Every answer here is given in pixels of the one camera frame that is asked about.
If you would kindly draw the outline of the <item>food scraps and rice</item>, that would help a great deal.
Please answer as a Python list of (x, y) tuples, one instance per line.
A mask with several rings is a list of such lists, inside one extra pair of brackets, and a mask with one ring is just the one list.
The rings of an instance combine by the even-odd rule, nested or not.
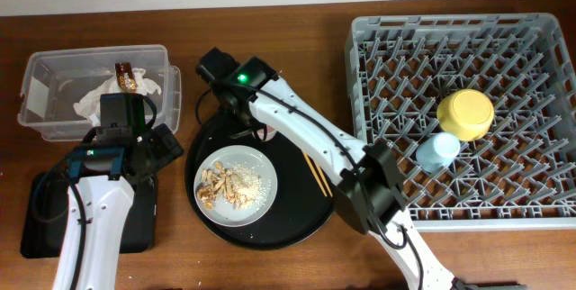
[(196, 198), (207, 209), (213, 209), (218, 200), (231, 204), (235, 210), (247, 210), (265, 201), (263, 179), (243, 164), (224, 167), (216, 161), (211, 168), (203, 168)]

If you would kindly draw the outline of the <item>yellow plastic bowl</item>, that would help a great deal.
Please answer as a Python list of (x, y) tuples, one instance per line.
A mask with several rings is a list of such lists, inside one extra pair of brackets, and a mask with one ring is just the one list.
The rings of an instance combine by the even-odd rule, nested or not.
[(436, 111), (442, 130), (462, 141), (483, 138), (494, 116), (494, 106), (489, 97), (474, 89), (463, 89), (449, 95), (440, 102)]

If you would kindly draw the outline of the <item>gold brown snack wrapper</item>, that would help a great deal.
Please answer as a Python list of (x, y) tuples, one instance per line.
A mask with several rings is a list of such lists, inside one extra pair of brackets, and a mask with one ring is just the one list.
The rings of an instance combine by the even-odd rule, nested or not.
[(125, 93), (136, 93), (137, 92), (137, 82), (132, 71), (130, 62), (121, 62), (115, 64), (116, 81), (121, 89)]

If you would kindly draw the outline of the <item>grey round plate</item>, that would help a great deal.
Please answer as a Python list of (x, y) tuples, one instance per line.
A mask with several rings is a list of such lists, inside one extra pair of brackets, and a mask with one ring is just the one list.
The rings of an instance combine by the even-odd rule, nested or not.
[(271, 161), (259, 150), (228, 146), (201, 162), (193, 179), (193, 202), (209, 221), (242, 227), (271, 208), (278, 179)]

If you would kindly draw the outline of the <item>light blue plastic cup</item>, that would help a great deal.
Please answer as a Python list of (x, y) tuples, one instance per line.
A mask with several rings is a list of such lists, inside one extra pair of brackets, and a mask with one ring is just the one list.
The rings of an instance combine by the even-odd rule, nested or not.
[(424, 171), (432, 173), (449, 166), (460, 148), (460, 141), (453, 134), (440, 132), (418, 146), (416, 161)]

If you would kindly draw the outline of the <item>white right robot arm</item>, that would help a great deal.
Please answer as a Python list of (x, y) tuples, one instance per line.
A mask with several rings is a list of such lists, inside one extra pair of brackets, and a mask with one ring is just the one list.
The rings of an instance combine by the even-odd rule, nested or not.
[(462, 288), (411, 220), (402, 195), (404, 177), (386, 144), (368, 145), (341, 131), (257, 57), (239, 64), (214, 48), (201, 57), (196, 72), (242, 122), (274, 128), (320, 165), (332, 184), (338, 215), (380, 243), (409, 288)]

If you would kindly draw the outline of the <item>wooden chopstick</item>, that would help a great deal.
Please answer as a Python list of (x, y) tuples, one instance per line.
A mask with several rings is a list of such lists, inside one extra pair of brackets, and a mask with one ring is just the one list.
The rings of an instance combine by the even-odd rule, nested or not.
[(322, 168), (320, 167), (320, 165), (319, 165), (315, 160), (313, 160), (312, 163), (313, 163), (313, 164), (315, 165), (315, 167), (316, 167), (316, 171), (317, 171), (317, 173), (319, 174), (320, 181), (322, 182), (325, 191), (328, 192), (328, 195), (329, 195), (330, 197), (333, 197), (333, 194), (332, 194), (331, 188), (330, 188), (330, 186), (329, 186), (328, 180), (326, 179), (326, 177), (325, 177), (325, 175), (324, 175), (324, 171), (322, 170)]
[(306, 153), (303, 152), (302, 155), (304, 156), (304, 159), (305, 159), (305, 161), (306, 161), (306, 163), (310, 169), (310, 172), (312, 173), (312, 176), (316, 180), (321, 193), (324, 195), (324, 197), (327, 197), (328, 194), (324, 188), (323, 183), (320, 181), (320, 177), (318, 175), (318, 172), (316, 171), (315, 165), (312, 163), (312, 160), (310, 159), (310, 157)]

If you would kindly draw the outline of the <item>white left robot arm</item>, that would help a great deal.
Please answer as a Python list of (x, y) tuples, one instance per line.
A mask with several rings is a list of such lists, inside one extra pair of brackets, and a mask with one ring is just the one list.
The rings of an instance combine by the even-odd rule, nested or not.
[(101, 95), (100, 126), (67, 154), (67, 227), (54, 288), (114, 287), (136, 186), (183, 155), (165, 124), (146, 119), (147, 109), (157, 108), (145, 95)]

